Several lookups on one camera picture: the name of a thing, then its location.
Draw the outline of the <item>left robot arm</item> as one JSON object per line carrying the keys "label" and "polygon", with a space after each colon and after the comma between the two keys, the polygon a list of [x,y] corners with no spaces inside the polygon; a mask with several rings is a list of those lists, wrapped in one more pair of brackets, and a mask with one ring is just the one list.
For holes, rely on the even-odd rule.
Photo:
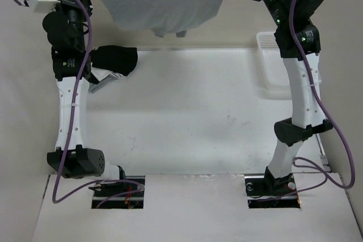
{"label": "left robot arm", "polygon": [[115,196],[127,190],[121,167],[106,161],[102,151],[87,143],[86,102],[91,79],[91,62],[86,57],[87,16],[90,0],[57,0],[55,10],[43,19],[51,43],[53,72],[60,99],[60,119],[55,150],[47,153],[47,163],[65,179],[109,180]]}

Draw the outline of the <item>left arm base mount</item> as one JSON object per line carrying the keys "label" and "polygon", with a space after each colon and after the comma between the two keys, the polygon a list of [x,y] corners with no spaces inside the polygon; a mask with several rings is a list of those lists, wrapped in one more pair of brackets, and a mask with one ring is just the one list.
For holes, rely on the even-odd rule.
{"label": "left arm base mount", "polygon": [[92,209],[143,209],[145,176],[128,177],[129,182],[97,183],[88,188],[92,191]]}

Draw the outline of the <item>white plastic basket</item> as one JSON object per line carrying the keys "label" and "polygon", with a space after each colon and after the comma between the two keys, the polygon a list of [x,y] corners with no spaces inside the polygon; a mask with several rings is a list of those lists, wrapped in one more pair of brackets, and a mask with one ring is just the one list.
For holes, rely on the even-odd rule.
{"label": "white plastic basket", "polygon": [[259,32],[256,35],[259,60],[266,88],[272,92],[290,92],[289,78],[274,32]]}

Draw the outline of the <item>right aluminium table rail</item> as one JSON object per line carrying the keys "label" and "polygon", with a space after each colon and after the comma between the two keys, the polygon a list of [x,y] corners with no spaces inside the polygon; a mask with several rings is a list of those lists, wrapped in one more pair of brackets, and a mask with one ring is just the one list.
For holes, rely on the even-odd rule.
{"label": "right aluminium table rail", "polygon": [[320,159],[322,161],[323,169],[326,172],[331,172],[331,167],[330,167],[330,164],[328,162],[328,159],[327,159],[327,156],[326,156],[326,153],[325,153],[325,150],[324,150],[324,147],[323,147],[323,144],[322,144],[322,141],[321,141],[321,138],[320,138],[319,134],[316,135],[316,139],[317,139],[319,149],[320,149]]}

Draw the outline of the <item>white folded tank top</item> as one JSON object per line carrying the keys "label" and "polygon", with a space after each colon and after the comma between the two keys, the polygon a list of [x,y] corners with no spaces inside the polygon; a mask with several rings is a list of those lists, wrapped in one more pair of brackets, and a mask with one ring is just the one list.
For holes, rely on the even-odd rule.
{"label": "white folded tank top", "polygon": [[107,77],[112,77],[115,79],[121,79],[123,77],[123,75],[120,73],[116,73],[116,72],[113,72],[110,70],[105,70],[105,69],[98,69],[95,67],[91,68],[91,73],[98,81],[102,81],[103,79],[105,79]]}

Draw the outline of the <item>grey folded tank top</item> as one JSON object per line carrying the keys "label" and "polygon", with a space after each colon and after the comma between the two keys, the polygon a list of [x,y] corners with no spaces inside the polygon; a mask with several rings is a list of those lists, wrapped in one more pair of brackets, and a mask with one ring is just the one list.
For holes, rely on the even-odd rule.
{"label": "grey folded tank top", "polygon": [[114,75],[107,75],[105,78],[98,80],[93,74],[90,78],[90,86],[89,86],[89,93],[94,94],[99,89],[103,88],[107,84],[113,82],[114,80],[118,80],[118,77],[115,77]]}

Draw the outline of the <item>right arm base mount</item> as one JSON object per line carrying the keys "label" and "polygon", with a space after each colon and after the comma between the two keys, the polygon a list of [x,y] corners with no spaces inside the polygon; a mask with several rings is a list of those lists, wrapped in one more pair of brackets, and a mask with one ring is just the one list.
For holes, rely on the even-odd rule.
{"label": "right arm base mount", "polygon": [[251,209],[299,209],[297,187],[293,175],[272,186],[274,179],[264,175],[245,176],[247,203]]}

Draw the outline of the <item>grey tank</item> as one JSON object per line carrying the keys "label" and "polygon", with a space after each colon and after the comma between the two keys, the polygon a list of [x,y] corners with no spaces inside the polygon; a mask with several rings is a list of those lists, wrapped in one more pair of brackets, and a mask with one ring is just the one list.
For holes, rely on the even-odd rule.
{"label": "grey tank", "polygon": [[125,31],[151,30],[157,37],[189,29],[213,19],[223,0],[101,0],[115,24]]}
{"label": "grey tank", "polygon": [[118,80],[118,77],[115,77],[114,75],[107,75],[105,78],[98,80],[93,74],[90,78],[90,86],[89,86],[89,93],[94,94],[99,89],[103,88],[107,84],[113,82],[114,80]]}

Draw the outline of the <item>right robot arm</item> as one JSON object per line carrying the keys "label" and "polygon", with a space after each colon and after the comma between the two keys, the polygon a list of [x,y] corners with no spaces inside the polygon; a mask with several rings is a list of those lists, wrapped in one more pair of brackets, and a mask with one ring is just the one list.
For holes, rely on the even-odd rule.
{"label": "right robot arm", "polygon": [[304,141],[329,131],[332,124],[316,99],[319,91],[320,35],[310,18],[324,0],[253,0],[264,2],[277,25],[274,33],[287,70],[293,113],[274,125],[277,145],[263,177],[246,178],[249,197],[279,197],[294,191],[292,168]]}

